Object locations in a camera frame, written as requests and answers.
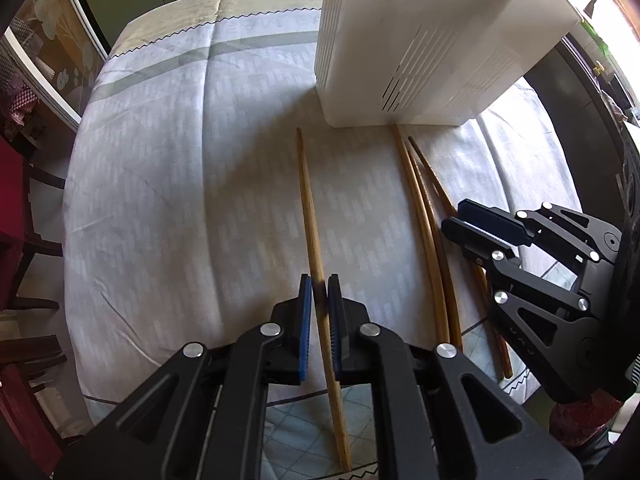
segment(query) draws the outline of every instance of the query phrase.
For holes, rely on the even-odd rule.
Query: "tiled floor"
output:
[[[74,134],[62,124],[52,127],[43,146],[31,159],[34,165],[57,176],[66,177]],[[61,190],[31,180],[31,209],[35,230],[43,238],[63,240]],[[36,254],[20,286],[19,295],[56,300],[60,310],[5,311],[0,317],[0,338],[55,334],[67,362],[44,377],[48,386],[37,394],[44,411],[62,436],[86,433],[92,423],[80,392],[74,354],[65,322],[63,259]]]

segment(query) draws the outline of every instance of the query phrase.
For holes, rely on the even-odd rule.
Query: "red chair cushion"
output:
[[[62,457],[62,439],[15,365],[0,370],[0,413],[31,459],[51,475]]]
[[[0,137],[0,310],[8,301],[24,242],[22,156]]]

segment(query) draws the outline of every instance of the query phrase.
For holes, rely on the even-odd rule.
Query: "wooden stick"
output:
[[[431,227],[431,233],[433,234],[433,241],[436,247],[436,256],[438,258],[438,266],[440,267],[440,275],[442,277],[442,286],[444,288],[444,299],[447,308],[447,321],[449,324],[449,339],[451,343],[458,347],[462,352],[462,331],[460,330],[460,314],[458,313],[458,302],[456,300],[456,291],[453,286],[453,280],[451,279],[451,271],[449,269],[449,261],[447,260],[447,253],[442,241],[442,234],[440,233],[440,226],[433,211],[433,206],[429,200],[427,193],[427,187],[424,185],[422,174],[415,162],[414,156],[411,151],[407,149],[409,153],[409,159],[411,160],[412,168],[418,181],[418,188],[422,195],[425,209],[427,211],[427,220]]]
[[[415,153],[417,153],[420,162],[422,163],[427,175],[429,176],[429,180],[433,184],[433,187],[436,189],[440,199],[442,200],[442,204],[444,206],[445,212],[448,216],[457,216],[458,211],[454,207],[453,203],[449,199],[449,195],[442,187],[440,180],[436,176],[435,172],[431,168],[431,165],[427,161],[427,158],[424,156],[424,153],[418,146],[418,143],[415,142],[413,137],[409,137],[409,142],[414,147]],[[478,289],[480,290],[480,295],[482,297],[482,307],[484,307],[484,316],[486,316],[486,302],[487,302],[487,284],[486,284],[486,276],[482,271],[482,267],[475,265],[473,262],[470,262],[472,267],[472,272],[475,275],[476,282],[478,284]],[[513,375],[513,368],[511,367],[511,358],[509,357],[509,349],[507,348],[506,341],[502,338],[502,336],[495,330],[492,325],[492,330],[494,332],[495,341],[498,347],[498,354],[500,355],[500,364],[502,365],[502,372],[506,379],[509,379]]]
[[[418,224],[420,224],[420,234],[422,235],[422,246],[424,254],[427,258],[427,268],[429,271],[429,282],[431,283],[431,293],[433,295],[433,310],[436,322],[436,337],[438,343],[448,343],[449,339],[449,323],[447,321],[447,304],[442,286],[442,276],[440,275],[440,266],[438,264],[438,255],[436,253],[435,242],[433,240],[433,232],[429,224],[426,207],[420,188],[418,186],[418,177],[412,165],[412,158],[407,151],[398,126],[393,124],[391,131],[396,140],[396,146],[402,159],[402,165],[406,172],[409,188],[414,199],[415,212],[418,215]]]
[[[306,164],[305,141],[302,130],[296,128],[296,149],[298,152],[298,171],[300,174],[300,195],[302,197],[302,213],[305,220],[306,252],[309,258],[309,270],[314,289],[314,303],[316,304],[316,319],[318,321],[318,335],[324,378],[331,408],[331,418],[334,423],[335,445],[343,472],[351,470],[351,450],[342,410],[342,395],[340,384],[335,381],[334,364],[331,356],[331,333],[329,315],[327,311],[326,284],[324,282],[324,267],[320,251],[320,237],[316,224],[314,199],[311,194],[309,168]]]

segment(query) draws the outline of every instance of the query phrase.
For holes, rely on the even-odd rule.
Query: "white tablecloth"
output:
[[[152,12],[176,15],[189,4]],[[345,297],[365,303],[374,322],[411,344],[435,343],[417,219],[391,133],[336,130],[322,118],[313,74],[320,11],[309,8],[317,4],[236,18],[227,9],[171,35],[158,25],[157,38],[146,30],[100,72],[65,189],[66,319],[95,420],[184,343],[235,341],[297,294],[308,272],[297,126],[325,273],[338,273]],[[455,202],[580,209],[552,124],[524,80],[462,127],[401,131],[417,139]],[[458,248],[447,250],[465,354],[496,378],[473,278]],[[520,255],[537,274],[553,263],[537,250]],[[524,402],[539,384],[511,357],[514,377],[501,385]],[[270,401],[324,388],[312,324],[308,379],[271,387]],[[362,387],[343,394],[354,464],[363,466],[374,449],[370,399]],[[327,415],[326,396],[269,408],[263,478],[334,472]]]

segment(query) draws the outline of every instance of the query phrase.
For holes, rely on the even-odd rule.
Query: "silver screw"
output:
[[[182,349],[182,353],[185,355],[185,357],[200,357],[204,353],[204,346],[202,346],[200,343],[189,343],[184,346],[184,348]]]
[[[458,353],[458,350],[456,349],[455,346],[450,345],[449,343],[440,343],[438,346],[436,346],[436,353],[440,357],[444,357],[445,359],[451,359],[452,357],[456,356],[456,354]]]
[[[503,290],[499,290],[498,292],[496,292],[494,294],[495,303],[497,303],[499,305],[507,303],[508,299],[509,299],[508,294],[506,292],[504,292]]]
[[[280,333],[280,325],[277,323],[265,323],[260,327],[260,333],[268,337],[273,337]]]
[[[380,334],[380,327],[375,323],[365,323],[360,326],[360,333],[368,337],[375,337]]]

